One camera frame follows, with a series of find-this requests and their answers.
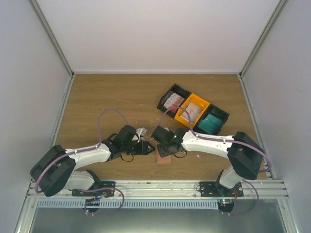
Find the pink clear card holder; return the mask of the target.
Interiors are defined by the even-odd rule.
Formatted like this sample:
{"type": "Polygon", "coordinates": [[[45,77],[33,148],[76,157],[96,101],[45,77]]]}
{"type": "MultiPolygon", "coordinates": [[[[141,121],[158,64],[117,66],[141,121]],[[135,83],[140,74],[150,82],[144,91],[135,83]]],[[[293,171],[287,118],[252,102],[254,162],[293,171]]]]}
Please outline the pink clear card holder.
{"type": "Polygon", "coordinates": [[[161,157],[159,151],[156,151],[156,163],[157,164],[170,164],[172,162],[172,156],[161,157]]]}

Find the white red card orange bin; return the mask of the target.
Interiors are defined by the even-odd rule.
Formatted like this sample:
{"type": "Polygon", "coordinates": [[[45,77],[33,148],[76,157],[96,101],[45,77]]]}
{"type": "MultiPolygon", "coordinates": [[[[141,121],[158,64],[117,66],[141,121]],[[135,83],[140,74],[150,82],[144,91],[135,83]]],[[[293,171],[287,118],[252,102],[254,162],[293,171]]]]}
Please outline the white red card orange bin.
{"type": "Polygon", "coordinates": [[[197,118],[199,117],[199,115],[202,112],[202,108],[200,108],[199,106],[193,104],[193,103],[189,103],[186,107],[186,111],[188,112],[189,116],[190,116],[190,121],[192,124],[195,123],[195,121],[197,120],[197,118]]]}

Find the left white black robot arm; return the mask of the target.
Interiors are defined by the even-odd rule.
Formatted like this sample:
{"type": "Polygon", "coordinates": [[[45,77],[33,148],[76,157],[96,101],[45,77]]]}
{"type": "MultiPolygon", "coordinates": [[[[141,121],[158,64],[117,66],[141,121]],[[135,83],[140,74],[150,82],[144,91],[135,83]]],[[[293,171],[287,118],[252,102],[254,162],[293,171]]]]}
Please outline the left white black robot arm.
{"type": "Polygon", "coordinates": [[[61,145],[51,147],[30,171],[35,180],[35,192],[52,197],[65,189],[82,189],[89,196],[97,195],[101,180],[93,171],[79,172],[79,169],[118,159],[124,153],[135,156],[154,152],[154,146],[143,138],[145,132],[144,128],[125,125],[118,133],[93,146],[78,149],[65,149],[61,145]]]}

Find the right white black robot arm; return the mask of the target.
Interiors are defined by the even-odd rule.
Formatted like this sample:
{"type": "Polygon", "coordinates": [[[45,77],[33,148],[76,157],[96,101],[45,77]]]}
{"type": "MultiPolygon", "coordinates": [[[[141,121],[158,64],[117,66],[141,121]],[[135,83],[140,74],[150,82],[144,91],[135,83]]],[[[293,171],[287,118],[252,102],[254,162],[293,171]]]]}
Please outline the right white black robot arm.
{"type": "Polygon", "coordinates": [[[230,166],[218,175],[214,188],[219,196],[225,197],[242,180],[256,180],[259,173],[269,172],[272,162],[264,150],[246,133],[217,136],[179,128],[175,132],[157,126],[151,138],[157,142],[160,157],[178,153],[204,152],[227,159],[230,166]]]}

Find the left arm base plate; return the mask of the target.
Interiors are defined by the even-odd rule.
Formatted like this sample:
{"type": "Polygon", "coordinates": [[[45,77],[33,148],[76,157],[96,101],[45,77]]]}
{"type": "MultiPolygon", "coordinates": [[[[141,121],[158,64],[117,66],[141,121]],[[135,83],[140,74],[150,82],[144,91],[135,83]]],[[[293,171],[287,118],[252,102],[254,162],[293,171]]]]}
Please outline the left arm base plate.
{"type": "Polygon", "coordinates": [[[94,183],[87,192],[79,191],[78,189],[73,189],[71,194],[74,197],[99,197],[108,198],[114,196],[114,188],[116,185],[115,181],[100,181],[94,183]]]}

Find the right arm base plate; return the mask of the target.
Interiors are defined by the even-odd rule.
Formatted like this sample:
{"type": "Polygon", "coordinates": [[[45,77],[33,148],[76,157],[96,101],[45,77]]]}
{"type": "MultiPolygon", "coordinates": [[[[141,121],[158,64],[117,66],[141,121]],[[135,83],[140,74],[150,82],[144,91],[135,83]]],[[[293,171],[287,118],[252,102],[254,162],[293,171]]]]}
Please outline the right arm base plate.
{"type": "Polygon", "coordinates": [[[227,189],[217,188],[216,181],[201,181],[196,186],[196,191],[200,192],[201,197],[235,198],[244,196],[241,182],[232,189],[227,189]]]}

